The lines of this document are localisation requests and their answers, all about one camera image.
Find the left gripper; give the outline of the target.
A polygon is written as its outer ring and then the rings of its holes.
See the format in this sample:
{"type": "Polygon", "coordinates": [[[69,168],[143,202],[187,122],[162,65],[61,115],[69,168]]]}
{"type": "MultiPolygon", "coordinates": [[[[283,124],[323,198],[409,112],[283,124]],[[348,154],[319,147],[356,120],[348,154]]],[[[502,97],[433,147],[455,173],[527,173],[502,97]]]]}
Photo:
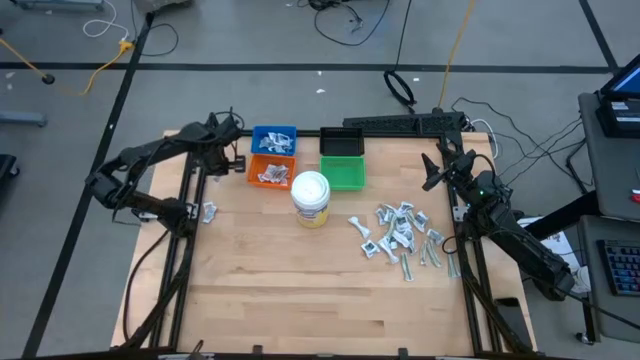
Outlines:
{"type": "Polygon", "coordinates": [[[246,157],[237,155],[231,162],[225,154],[225,146],[218,143],[205,144],[199,151],[199,164],[207,175],[226,176],[229,170],[246,172],[246,157]]]}

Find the white bow-shaped bandage wrapper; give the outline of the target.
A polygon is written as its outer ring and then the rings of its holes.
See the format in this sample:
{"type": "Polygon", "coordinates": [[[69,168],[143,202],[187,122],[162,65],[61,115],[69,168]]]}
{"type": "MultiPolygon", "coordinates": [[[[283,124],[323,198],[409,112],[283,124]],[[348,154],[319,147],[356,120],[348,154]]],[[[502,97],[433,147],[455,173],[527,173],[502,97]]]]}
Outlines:
{"type": "Polygon", "coordinates": [[[362,235],[364,239],[368,239],[371,236],[371,230],[362,225],[356,216],[350,217],[348,222],[352,224],[362,235]]]}

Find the blue plastic basket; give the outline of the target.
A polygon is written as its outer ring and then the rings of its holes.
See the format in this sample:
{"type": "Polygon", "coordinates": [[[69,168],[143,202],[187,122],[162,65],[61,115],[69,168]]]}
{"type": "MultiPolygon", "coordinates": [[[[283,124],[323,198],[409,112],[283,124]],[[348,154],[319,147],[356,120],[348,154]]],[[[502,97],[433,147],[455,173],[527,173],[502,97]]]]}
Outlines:
{"type": "Polygon", "coordinates": [[[251,143],[251,152],[254,154],[268,154],[268,155],[279,155],[279,156],[293,156],[296,152],[296,141],[297,141],[297,128],[295,126],[289,126],[289,125],[264,125],[264,126],[256,126],[253,129],[253,134],[252,134],[252,143],[251,143]],[[260,141],[262,139],[265,139],[265,136],[267,135],[268,132],[274,132],[274,133],[282,133],[285,134],[287,136],[289,136],[291,138],[291,146],[292,149],[290,152],[287,153],[277,153],[275,151],[275,146],[276,144],[274,144],[273,150],[272,151],[267,151],[266,149],[261,149],[259,147],[260,141]]]}

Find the black perforated plate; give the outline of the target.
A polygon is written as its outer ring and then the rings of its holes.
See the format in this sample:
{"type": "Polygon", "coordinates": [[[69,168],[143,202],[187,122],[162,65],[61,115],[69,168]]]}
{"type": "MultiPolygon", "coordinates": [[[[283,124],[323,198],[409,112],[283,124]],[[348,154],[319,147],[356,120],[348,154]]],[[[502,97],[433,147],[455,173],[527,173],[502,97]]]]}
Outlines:
{"type": "Polygon", "coordinates": [[[366,133],[401,133],[424,135],[461,131],[466,124],[462,112],[352,117],[343,120],[346,128],[359,128],[366,133]]]}

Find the green plastic basket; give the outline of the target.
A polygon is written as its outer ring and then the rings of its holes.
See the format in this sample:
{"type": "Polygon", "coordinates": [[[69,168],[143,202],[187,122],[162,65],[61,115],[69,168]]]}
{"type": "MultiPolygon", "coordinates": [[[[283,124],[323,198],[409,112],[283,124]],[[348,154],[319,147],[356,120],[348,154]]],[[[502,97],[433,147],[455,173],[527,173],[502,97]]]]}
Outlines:
{"type": "Polygon", "coordinates": [[[322,156],[320,172],[333,191],[361,191],[366,186],[366,163],[361,156],[322,156]]]}

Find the black plastic basket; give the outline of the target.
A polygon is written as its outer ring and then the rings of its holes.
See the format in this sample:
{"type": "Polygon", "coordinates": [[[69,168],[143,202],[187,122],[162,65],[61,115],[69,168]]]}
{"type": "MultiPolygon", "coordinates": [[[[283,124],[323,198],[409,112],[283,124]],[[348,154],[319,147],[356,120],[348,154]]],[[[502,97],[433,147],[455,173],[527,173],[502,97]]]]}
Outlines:
{"type": "Polygon", "coordinates": [[[319,152],[323,156],[362,156],[364,134],[360,128],[322,127],[319,152]]]}

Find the black desk beam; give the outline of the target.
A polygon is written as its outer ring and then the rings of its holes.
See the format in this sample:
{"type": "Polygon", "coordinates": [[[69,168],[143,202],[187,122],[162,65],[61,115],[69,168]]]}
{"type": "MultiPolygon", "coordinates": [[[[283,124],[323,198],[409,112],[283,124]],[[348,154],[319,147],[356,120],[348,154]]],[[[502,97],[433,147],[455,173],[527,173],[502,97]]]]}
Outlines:
{"type": "Polygon", "coordinates": [[[534,238],[544,240],[551,235],[564,231],[576,224],[582,216],[599,216],[599,202],[596,191],[582,195],[573,202],[555,210],[533,223],[527,225],[525,230],[534,238]]]}

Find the white paper box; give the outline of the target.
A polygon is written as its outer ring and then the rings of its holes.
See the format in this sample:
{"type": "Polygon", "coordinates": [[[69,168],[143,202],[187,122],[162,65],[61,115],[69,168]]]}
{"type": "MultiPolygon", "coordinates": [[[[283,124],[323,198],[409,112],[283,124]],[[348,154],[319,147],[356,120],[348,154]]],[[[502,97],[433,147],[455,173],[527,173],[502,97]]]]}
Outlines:
{"type": "MultiPolygon", "coordinates": [[[[524,217],[519,219],[517,223],[522,227],[526,227],[537,220],[539,220],[539,217],[524,217]]],[[[568,238],[563,231],[550,235],[543,239],[541,243],[553,253],[563,257],[565,260],[568,259],[569,255],[574,254],[574,249],[571,247],[568,238]]]]}

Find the grey cart top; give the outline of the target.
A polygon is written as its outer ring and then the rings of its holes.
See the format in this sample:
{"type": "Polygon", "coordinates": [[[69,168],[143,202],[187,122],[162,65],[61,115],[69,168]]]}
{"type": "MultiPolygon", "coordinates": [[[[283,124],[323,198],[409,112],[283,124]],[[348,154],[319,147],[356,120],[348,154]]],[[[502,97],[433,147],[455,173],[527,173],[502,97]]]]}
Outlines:
{"type": "Polygon", "coordinates": [[[600,212],[640,222],[640,203],[631,199],[640,190],[640,139],[607,137],[596,117],[595,94],[580,94],[578,104],[600,212]]]}

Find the black flat pad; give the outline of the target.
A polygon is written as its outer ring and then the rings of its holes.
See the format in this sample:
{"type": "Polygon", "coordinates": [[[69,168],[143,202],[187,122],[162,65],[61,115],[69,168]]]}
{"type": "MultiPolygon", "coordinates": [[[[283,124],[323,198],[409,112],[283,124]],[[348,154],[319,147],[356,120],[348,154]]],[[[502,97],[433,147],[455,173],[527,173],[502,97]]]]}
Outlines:
{"type": "Polygon", "coordinates": [[[494,300],[494,305],[504,323],[501,335],[508,349],[516,353],[532,353],[533,345],[519,299],[498,298],[494,300]]]}

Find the grey computer cart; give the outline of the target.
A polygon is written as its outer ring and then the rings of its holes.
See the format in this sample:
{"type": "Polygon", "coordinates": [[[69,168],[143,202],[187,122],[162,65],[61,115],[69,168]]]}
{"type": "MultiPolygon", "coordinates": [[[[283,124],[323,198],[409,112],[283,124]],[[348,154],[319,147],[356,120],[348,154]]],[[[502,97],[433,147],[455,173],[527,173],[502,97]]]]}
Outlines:
{"type": "Polygon", "coordinates": [[[193,0],[132,0],[136,8],[142,13],[151,13],[175,8],[178,6],[190,6],[193,0]]]}

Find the black laptop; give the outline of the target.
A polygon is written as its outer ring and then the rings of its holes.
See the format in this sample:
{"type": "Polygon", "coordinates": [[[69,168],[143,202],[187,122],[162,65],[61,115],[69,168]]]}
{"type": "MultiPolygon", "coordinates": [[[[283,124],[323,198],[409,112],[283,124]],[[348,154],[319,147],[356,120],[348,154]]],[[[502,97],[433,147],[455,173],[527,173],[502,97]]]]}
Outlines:
{"type": "Polygon", "coordinates": [[[596,117],[607,137],[640,139],[640,65],[612,78],[599,100],[596,117]]]}

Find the black keyboard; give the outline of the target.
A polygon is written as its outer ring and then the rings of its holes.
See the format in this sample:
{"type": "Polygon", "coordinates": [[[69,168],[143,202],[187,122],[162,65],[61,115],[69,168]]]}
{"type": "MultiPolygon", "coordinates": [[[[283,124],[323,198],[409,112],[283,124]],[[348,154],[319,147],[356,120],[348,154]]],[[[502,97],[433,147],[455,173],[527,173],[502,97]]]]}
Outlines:
{"type": "Polygon", "coordinates": [[[596,245],[612,294],[640,297],[640,241],[601,239],[596,245]]]}

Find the grey metal bar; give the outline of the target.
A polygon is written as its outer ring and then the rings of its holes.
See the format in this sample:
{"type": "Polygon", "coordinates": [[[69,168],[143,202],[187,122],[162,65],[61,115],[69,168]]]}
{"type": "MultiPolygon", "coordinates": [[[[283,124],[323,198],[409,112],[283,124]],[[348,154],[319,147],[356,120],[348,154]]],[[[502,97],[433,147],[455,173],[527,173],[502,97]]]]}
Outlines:
{"type": "Polygon", "coordinates": [[[42,113],[0,110],[0,123],[45,127],[48,121],[42,113]]]}

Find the wooden desk grey legs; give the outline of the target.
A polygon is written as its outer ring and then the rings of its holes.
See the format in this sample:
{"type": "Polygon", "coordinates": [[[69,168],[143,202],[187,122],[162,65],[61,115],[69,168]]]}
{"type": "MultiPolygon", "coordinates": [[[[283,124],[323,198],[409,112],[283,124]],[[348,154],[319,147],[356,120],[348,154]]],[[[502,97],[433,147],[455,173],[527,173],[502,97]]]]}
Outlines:
{"type": "Polygon", "coordinates": [[[104,9],[106,0],[9,0],[13,5],[22,9],[31,9],[34,6],[74,6],[91,7],[98,11],[104,9]]]}

